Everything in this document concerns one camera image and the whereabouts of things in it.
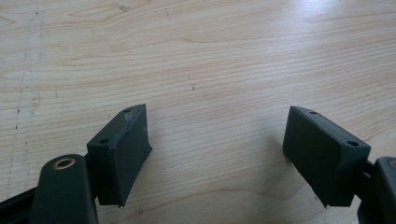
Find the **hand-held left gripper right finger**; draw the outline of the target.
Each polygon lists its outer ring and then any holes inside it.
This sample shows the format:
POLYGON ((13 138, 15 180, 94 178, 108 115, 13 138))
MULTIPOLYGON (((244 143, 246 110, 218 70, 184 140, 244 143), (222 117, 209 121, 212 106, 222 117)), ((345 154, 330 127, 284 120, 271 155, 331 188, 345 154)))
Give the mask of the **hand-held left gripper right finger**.
POLYGON ((282 148, 325 206, 351 205, 368 144, 318 112, 292 106, 282 148))

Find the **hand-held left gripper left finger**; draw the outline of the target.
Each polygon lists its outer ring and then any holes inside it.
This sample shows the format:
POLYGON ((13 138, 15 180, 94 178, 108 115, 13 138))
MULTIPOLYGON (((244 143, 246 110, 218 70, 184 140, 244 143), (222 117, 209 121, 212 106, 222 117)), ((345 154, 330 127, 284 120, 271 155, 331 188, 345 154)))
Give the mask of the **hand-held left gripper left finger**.
POLYGON ((148 158, 145 104, 121 110, 88 144, 92 187, 101 205, 124 206, 148 158))

